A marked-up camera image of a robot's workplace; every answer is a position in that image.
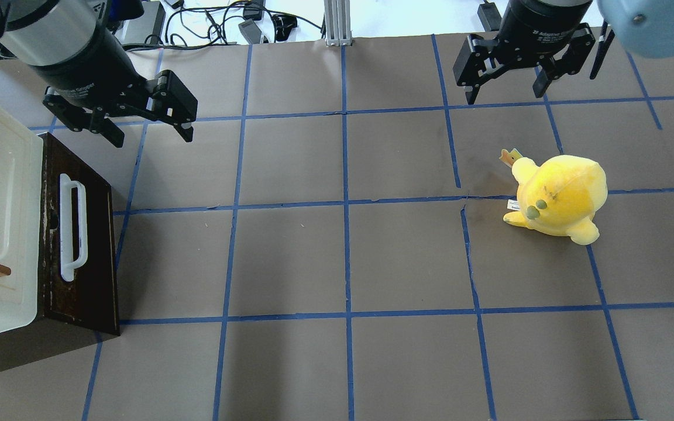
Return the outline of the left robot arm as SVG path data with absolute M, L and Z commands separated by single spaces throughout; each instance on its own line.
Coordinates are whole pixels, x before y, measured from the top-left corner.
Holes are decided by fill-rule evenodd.
M 0 1 L 0 44 L 45 81 L 43 106 L 71 131 L 122 147 L 114 119 L 137 116 L 193 139 L 198 99 L 171 70 L 139 74 L 85 1 Z

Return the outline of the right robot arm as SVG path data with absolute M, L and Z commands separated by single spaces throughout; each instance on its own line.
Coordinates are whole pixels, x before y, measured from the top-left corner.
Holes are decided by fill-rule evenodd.
M 538 69 L 532 90 L 543 98 L 564 75 L 578 74 L 597 50 L 596 78 L 613 40 L 645 58 L 674 56 L 674 1 L 599 1 L 598 36 L 583 18 L 590 1 L 511 1 L 493 39 L 470 34 L 453 65 L 456 85 L 474 104 L 482 85 L 511 70 Z

